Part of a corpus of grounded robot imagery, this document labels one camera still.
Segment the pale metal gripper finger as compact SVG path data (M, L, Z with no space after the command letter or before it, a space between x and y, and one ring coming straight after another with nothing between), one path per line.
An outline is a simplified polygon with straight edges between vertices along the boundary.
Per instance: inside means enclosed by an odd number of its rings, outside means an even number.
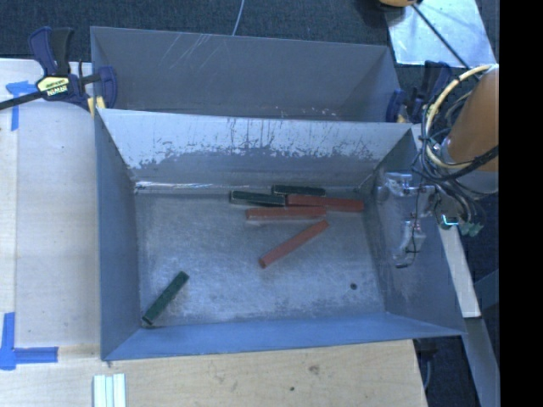
M413 175L402 172L386 172L380 176L374 188L374 194L379 202L388 198L431 198L435 195L435 187L415 182Z
M396 268L411 266L422 250L426 240L426 233L418 220L403 222L400 234L400 243L394 249L394 262Z

